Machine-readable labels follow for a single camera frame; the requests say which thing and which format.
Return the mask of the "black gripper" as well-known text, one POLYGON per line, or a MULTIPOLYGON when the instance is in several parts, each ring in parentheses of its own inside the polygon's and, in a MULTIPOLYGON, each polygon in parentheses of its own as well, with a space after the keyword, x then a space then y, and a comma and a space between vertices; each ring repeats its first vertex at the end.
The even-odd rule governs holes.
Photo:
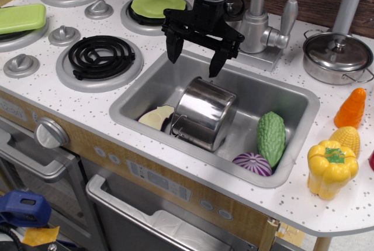
POLYGON ((186 40, 215 51, 209 66, 210 78, 218 76, 228 59, 237 57, 244 36, 225 22, 224 4, 224 0, 194 0, 189 11, 164 10, 162 31, 166 35, 168 59, 173 64, 186 40))

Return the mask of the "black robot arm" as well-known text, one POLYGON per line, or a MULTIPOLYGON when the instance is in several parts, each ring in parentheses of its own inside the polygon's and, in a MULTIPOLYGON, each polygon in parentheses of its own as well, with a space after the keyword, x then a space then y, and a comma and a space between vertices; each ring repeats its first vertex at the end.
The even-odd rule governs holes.
POLYGON ((224 20, 226 0, 194 0, 191 10, 165 9, 162 31, 168 59, 175 63, 184 41, 214 51, 209 77, 216 77, 226 60, 236 58, 245 37, 224 20))

